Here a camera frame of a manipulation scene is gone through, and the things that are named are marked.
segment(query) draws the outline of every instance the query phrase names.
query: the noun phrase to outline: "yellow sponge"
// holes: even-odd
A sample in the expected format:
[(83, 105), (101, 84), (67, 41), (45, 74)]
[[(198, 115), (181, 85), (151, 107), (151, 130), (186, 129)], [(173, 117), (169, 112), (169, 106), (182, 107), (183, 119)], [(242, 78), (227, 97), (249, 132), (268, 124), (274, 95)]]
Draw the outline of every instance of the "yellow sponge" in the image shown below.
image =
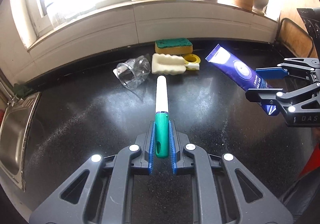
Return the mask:
[(192, 53), (192, 43), (186, 38), (164, 39), (155, 42), (156, 53), (182, 55)]

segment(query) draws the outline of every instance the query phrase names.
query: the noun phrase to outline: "red object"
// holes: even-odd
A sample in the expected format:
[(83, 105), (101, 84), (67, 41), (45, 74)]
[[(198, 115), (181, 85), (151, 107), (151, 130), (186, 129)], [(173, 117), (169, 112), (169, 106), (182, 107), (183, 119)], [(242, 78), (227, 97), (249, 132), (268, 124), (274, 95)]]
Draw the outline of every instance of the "red object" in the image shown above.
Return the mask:
[(306, 163), (302, 172), (299, 174), (299, 178), (306, 175), (308, 172), (311, 172), (320, 167), (320, 149), (319, 144), (316, 145), (313, 153), (311, 154), (309, 161)]
[(0, 109), (0, 125), (4, 116), (4, 111)]

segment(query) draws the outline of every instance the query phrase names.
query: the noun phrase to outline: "white cap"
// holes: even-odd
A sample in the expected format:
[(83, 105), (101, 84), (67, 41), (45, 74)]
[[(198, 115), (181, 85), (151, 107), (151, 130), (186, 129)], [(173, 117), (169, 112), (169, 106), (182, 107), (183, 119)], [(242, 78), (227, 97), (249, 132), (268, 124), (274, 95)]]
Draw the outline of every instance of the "white cap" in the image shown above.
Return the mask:
[(169, 113), (167, 80), (165, 76), (159, 76), (157, 79), (156, 113), (161, 111)]
[(200, 64), (199, 64), (199, 63), (189, 62), (188, 64), (185, 64), (185, 66), (186, 66), (188, 69), (200, 70)]

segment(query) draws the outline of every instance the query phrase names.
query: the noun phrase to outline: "green handle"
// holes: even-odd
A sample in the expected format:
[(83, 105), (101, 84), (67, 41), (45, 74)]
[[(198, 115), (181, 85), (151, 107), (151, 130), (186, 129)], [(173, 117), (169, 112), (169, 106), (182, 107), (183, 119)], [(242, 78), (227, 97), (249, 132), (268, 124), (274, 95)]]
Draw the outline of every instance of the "green handle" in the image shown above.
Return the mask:
[(156, 156), (167, 158), (169, 156), (169, 115), (156, 114)]

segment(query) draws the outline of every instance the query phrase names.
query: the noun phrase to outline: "hole in green handle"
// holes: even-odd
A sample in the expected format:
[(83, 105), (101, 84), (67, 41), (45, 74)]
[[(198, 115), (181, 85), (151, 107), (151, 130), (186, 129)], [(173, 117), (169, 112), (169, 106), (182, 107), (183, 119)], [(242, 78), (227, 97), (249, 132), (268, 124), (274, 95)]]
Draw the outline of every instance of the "hole in green handle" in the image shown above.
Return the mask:
[(161, 144), (160, 142), (157, 142), (157, 154), (160, 153), (160, 150), (161, 150)]

